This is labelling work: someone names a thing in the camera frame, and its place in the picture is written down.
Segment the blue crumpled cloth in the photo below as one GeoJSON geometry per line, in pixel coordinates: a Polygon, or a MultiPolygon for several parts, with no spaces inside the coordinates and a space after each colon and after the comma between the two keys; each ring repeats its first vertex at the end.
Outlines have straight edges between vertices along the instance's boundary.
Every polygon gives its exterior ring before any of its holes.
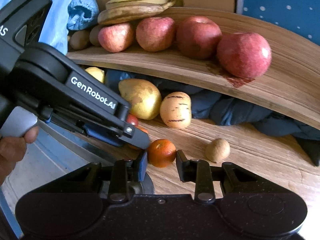
{"type": "Polygon", "coordinates": [[[68,30],[84,30],[97,24],[98,4],[96,0],[72,0],[68,6],[68,13],[68,30]]]}
{"type": "MultiPolygon", "coordinates": [[[[278,137],[292,134],[296,138],[309,140],[313,144],[314,141],[319,141],[320,145],[320,130],[262,106],[211,90],[172,80],[111,69],[107,70],[106,85],[119,93],[118,83],[128,78],[150,81],[158,87],[162,97],[175,91],[188,94],[191,98],[193,118],[211,119],[217,125],[250,122],[258,131],[269,136],[278,137]]],[[[319,165],[319,155],[315,158],[311,156],[311,158],[316,165],[319,165]]]]}
{"type": "MultiPolygon", "coordinates": [[[[0,0],[0,9],[11,0],[0,0]]],[[[71,0],[52,0],[52,6],[45,20],[40,35],[40,42],[47,43],[59,50],[61,53],[68,52],[68,5],[71,0]]]]}

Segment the kiwi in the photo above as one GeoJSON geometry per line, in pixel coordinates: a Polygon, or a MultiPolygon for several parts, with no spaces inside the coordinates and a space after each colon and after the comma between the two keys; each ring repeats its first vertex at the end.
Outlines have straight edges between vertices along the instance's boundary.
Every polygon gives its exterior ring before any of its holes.
{"type": "Polygon", "coordinates": [[[90,46],[90,32],[87,30],[75,32],[69,41],[70,46],[74,50],[85,49],[90,46]]]}
{"type": "Polygon", "coordinates": [[[92,43],[92,45],[100,47],[101,44],[98,40],[98,34],[99,31],[104,27],[104,25],[97,25],[95,27],[92,28],[91,32],[90,32],[90,42],[92,43]]]}

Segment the red stain on wood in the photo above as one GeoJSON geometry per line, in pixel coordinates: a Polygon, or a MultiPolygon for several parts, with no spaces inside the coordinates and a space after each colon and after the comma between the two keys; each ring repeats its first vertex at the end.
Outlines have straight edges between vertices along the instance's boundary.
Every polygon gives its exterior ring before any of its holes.
{"type": "Polygon", "coordinates": [[[214,63],[207,63],[206,64],[209,71],[213,74],[220,75],[223,78],[225,78],[234,88],[242,87],[245,84],[249,84],[250,82],[254,81],[254,78],[239,78],[232,74],[230,74],[228,71],[226,71],[224,68],[222,68],[217,61],[214,63]]]}

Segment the screw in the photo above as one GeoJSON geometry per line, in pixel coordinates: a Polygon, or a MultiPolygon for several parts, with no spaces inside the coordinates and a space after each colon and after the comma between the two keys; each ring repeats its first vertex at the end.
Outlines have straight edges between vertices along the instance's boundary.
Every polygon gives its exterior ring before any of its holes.
{"type": "Polygon", "coordinates": [[[165,200],[162,199],[162,198],[159,198],[157,201],[158,201],[159,204],[164,204],[165,203],[165,200]]]}
{"type": "Polygon", "coordinates": [[[121,202],[125,200],[125,195],[121,193],[113,193],[110,195],[110,199],[114,202],[121,202]]]}
{"type": "Polygon", "coordinates": [[[213,199],[213,195],[211,193],[200,193],[198,194],[198,199],[201,201],[210,201],[213,199]]]}

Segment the orange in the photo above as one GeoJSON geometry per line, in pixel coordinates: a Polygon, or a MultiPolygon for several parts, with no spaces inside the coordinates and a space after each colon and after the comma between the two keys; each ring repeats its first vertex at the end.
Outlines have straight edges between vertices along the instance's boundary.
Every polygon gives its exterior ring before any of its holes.
{"type": "Polygon", "coordinates": [[[176,147],[167,139],[158,139],[148,148],[148,161],[153,166],[164,168],[176,158],[176,147]]]}
{"type": "MultiPolygon", "coordinates": [[[[143,127],[140,126],[140,125],[136,126],[136,128],[140,129],[141,131],[145,132],[146,134],[149,134],[148,131],[147,131],[147,129],[143,128],[143,127]]],[[[131,145],[131,144],[128,144],[128,146],[129,146],[131,149],[141,150],[140,148],[135,147],[135,146],[133,146],[133,145],[131,145]]]]}

